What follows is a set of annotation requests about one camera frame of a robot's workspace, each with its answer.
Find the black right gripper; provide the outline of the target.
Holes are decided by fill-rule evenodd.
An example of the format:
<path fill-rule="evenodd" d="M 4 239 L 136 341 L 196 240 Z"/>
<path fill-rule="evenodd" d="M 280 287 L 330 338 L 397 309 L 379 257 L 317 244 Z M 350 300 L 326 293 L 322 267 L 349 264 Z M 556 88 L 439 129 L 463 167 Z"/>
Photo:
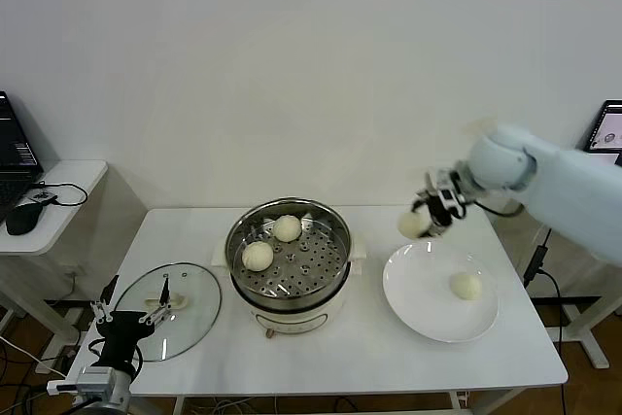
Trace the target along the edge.
<path fill-rule="evenodd" d="M 426 208 L 432 211 L 434 199 L 437 199 L 434 208 L 434 228 L 429 228 L 421 234 L 422 238 L 439 238 L 445 235 L 454 220 L 463 220 L 467 216 L 467 199 L 456 188 L 437 188 L 436 193 L 427 190 L 419 191 L 412 203 L 412 212 Z"/>

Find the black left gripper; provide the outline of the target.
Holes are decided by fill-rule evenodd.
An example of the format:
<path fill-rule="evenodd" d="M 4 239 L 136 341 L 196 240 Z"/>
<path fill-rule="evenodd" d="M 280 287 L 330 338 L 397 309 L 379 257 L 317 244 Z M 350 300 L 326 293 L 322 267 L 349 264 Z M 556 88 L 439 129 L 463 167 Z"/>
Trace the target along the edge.
<path fill-rule="evenodd" d="M 155 332 L 155 325 L 161 322 L 171 309 L 169 279 L 164 280 L 155 310 L 113 311 L 111 300 L 119 280 L 115 275 L 103 288 L 100 296 L 90 303 L 96 328 L 104 338 L 95 366 L 110 367 L 115 370 L 134 370 L 132 364 L 137 344 Z"/>

